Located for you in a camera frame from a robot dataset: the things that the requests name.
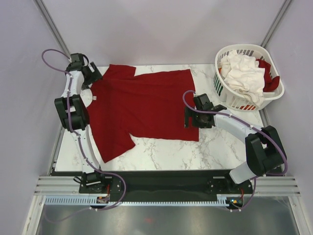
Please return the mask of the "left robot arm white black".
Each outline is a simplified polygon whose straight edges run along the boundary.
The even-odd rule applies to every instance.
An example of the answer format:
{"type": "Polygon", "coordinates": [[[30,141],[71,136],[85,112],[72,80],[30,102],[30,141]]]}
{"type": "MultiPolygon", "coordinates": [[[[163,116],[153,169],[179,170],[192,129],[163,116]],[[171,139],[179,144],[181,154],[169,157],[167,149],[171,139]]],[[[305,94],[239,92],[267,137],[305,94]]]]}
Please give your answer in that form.
{"type": "Polygon", "coordinates": [[[81,91],[101,78],[101,74],[86,55],[74,53],[70,55],[70,63],[64,71],[67,81],[60,98],[54,100],[62,126],[68,130],[74,139],[82,163],[82,176],[74,177],[79,183],[80,193],[104,193],[107,180],[101,177],[100,169],[91,140],[89,137],[90,117],[81,98],[81,91]]]}

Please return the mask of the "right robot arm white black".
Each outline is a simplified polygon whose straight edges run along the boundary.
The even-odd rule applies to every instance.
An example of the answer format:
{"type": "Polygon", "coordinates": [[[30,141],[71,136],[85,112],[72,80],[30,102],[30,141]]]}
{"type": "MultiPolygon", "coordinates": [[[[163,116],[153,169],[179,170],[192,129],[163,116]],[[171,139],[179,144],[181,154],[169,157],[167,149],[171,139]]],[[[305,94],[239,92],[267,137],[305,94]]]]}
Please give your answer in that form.
{"type": "Polygon", "coordinates": [[[195,107],[185,97],[195,91],[188,90],[182,95],[185,104],[184,127],[189,123],[197,128],[218,127],[239,139],[246,149],[246,161],[230,170],[224,180],[228,192],[239,190],[244,181],[269,175],[283,175],[288,170],[287,157],[277,130],[272,126],[259,127],[249,124],[234,115],[223,105],[214,106],[207,94],[193,97],[195,107]]]}

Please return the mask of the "red t shirt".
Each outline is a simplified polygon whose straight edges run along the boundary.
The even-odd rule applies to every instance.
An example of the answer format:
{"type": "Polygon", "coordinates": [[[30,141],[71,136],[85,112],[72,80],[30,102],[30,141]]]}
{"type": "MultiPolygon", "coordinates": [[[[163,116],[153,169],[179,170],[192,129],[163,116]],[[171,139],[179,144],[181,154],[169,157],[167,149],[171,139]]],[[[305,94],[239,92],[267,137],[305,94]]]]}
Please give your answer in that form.
{"type": "Polygon", "coordinates": [[[87,110],[94,141],[104,162],[134,148],[133,137],[198,141],[195,127],[185,128],[185,104],[193,103],[190,70],[136,75],[135,67],[110,65],[91,92],[87,110]]]}

